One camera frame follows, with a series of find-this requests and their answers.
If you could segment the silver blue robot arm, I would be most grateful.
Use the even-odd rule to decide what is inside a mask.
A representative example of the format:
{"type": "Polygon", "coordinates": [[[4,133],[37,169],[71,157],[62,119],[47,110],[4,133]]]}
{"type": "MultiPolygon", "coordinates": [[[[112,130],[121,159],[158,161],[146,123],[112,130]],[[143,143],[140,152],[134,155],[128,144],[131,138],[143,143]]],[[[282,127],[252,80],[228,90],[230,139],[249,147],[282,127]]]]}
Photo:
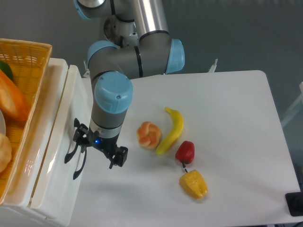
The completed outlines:
{"type": "Polygon", "coordinates": [[[172,39],[160,0],[76,0],[74,6],[85,19],[115,17],[123,26],[133,26],[135,41],[126,44],[109,39],[88,50],[93,106],[89,129],[77,124],[75,141],[86,152],[93,147],[105,154],[111,166],[122,166],[128,149],[116,142],[131,103],[131,79],[180,71],[185,65],[182,42],[172,39]]]}

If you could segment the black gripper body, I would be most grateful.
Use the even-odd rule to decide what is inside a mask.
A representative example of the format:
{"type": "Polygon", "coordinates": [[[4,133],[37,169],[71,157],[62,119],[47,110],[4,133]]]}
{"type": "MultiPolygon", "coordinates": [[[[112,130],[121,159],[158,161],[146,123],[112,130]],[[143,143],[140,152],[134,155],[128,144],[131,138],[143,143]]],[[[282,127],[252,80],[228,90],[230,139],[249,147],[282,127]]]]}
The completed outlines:
{"type": "Polygon", "coordinates": [[[118,134],[111,138],[100,137],[98,131],[89,129],[87,134],[88,144],[86,147],[93,147],[105,154],[107,158],[116,156],[118,134]]]}

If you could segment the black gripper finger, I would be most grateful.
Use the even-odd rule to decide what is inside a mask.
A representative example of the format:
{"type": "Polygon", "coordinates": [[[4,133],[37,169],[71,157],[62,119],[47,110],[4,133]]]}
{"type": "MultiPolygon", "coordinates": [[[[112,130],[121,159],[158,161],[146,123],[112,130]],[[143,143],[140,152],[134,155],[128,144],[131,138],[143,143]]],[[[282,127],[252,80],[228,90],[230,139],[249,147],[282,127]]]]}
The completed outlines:
{"type": "Polygon", "coordinates": [[[89,139],[87,138],[89,129],[85,124],[80,123],[77,118],[74,119],[74,127],[76,130],[73,136],[73,141],[76,144],[73,151],[77,151],[78,146],[81,146],[81,151],[85,151],[89,145],[89,139]]]}
{"type": "Polygon", "coordinates": [[[110,155],[110,165],[109,169],[112,169],[113,166],[122,167],[127,160],[128,148],[127,147],[115,147],[113,154],[110,155]]]}

